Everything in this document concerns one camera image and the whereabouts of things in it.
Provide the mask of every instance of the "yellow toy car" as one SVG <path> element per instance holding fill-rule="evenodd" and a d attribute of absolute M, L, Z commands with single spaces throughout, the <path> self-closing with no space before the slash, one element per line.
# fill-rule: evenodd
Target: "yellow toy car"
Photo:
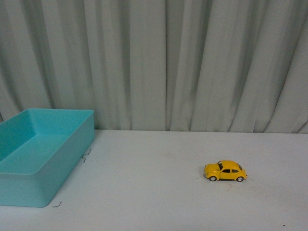
<path fill-rule="evenodd" d="M 221 160 L 217 164 L 207 164 L 204 168 L 205 178 L 210 181 L 237 180 L 239 182 L 247 179 L 246 171 L 236 162 Z"/>

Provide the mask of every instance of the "car wheel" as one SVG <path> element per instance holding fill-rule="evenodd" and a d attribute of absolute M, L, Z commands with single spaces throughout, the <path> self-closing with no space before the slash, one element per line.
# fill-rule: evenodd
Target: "car wheel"
<path fill-rule="evenodd" d="M 238 182 L 242 182 L 242 181 L 244 180 L 244 177 L 238 177 L 236 180 L 237 180 Z"/>
<path fill-rule="evenodd" d="M 209 180 L 210 180 L 210 181 L 216 181 L 217 178 L 216 178 L 216 177 L 210 177 Z"/>

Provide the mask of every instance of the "car windshield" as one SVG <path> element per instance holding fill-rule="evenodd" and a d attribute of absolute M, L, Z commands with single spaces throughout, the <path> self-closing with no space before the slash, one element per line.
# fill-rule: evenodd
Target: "car windshield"
<path fill-rule="evenodd" d="M 219 161 L 218 163 L 219 169 L 222 170 L 222 163 Z"/>

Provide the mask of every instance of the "teal plastic bin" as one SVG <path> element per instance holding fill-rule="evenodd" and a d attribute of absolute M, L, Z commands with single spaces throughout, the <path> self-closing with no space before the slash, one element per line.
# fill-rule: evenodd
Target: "teal plastic bin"
<path fill-rule="evenodd" d="M 93 114 L 27 109 L 0 123 L 0 205 L 47 206 L 91 145 Z"/>

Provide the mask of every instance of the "white table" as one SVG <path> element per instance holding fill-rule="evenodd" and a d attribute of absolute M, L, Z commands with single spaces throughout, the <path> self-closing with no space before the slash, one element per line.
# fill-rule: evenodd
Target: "white table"
<path fill-rule="evenodd" d="M 308 230 L 308 135 L 99 130 L 90 148 L 47 207 L 0 206 L 0 230 Z M 248 179 L 205 179 L 223 159 Z"/>

